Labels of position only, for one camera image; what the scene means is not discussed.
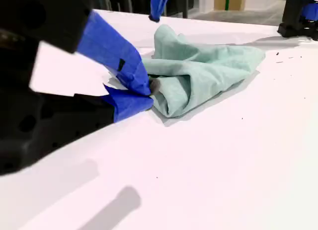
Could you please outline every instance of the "green stripe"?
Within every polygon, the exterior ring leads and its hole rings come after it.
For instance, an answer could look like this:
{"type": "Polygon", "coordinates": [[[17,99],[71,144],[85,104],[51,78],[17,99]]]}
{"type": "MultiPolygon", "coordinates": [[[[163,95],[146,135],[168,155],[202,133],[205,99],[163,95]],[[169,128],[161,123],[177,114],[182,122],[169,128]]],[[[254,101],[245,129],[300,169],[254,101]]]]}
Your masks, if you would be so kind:
{"type": "Polygon", "coordinates": [[[230,0],[225,1],[225,10],[229,10],[230,0]]]}

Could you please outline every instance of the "cloth fold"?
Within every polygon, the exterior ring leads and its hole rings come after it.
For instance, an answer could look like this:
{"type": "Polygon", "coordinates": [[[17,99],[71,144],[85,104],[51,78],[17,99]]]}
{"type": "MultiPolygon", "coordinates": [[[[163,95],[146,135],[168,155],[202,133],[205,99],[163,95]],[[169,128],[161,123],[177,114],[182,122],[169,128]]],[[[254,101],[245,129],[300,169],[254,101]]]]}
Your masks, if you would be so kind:
{"type": "Polygon", "coordinates": [[[190,44],[167,25],[155,33],[155,55],[143,59],[151,78],[160,82],[155,108],[177,117],[250,76],[265,53],[245,46],[190,44]]]}

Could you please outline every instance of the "white table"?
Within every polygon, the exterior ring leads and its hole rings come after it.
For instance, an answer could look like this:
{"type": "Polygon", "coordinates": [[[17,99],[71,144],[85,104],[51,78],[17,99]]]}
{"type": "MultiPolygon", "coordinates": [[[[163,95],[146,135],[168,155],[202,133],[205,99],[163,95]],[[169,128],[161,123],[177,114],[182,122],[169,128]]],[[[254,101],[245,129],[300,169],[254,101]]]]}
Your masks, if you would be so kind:
{"type": "MultiPolygon", "coordinates": [[[[159,24],[101,14],[150,55],[159,24]]],[[[161,24],[194,43],[248,43],[266,59],[180,119],[143,112],[1,177],[1,230],[318,229],[318,43],[284,40],[271,26],[161,24]]],[[[103,95],[109,78],[103,66],[42,44],[31,87],[103,95]]]]}

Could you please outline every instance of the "blue robot part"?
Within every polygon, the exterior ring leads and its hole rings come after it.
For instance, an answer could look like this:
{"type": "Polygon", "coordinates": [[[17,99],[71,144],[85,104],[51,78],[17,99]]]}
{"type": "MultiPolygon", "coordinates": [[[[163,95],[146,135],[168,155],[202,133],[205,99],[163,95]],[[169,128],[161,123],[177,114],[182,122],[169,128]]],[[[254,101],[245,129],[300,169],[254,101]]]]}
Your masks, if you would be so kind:
{"type": "Polygon", "coordinates": [[[160,21],[160,17],[167,2],[168,0],[151,0],[151,15],[149,16],[150,20],[155,22],[160,21]]]}
{"type": "Polygon", "coordinates": [[[114,123],[146,111],[154,104],[154,100],[148,96],[108,86],[105,86],[105,88],[109,95],[103,96],[102,99],[114,107],[114,123]]]}
{"type": "Polygon", "coordinates": [[[150,95],[149,78],[137,49],[92,11],[77,51],[107,66],[129,90],[150,95]]]}
{"type": "Polygon", "coordinates": [[[302,16],[304,16],[305,19],[307,20],[317,21],[318,20],[318,4],[312,3],[305,6],[303,9],[302,16]]]}

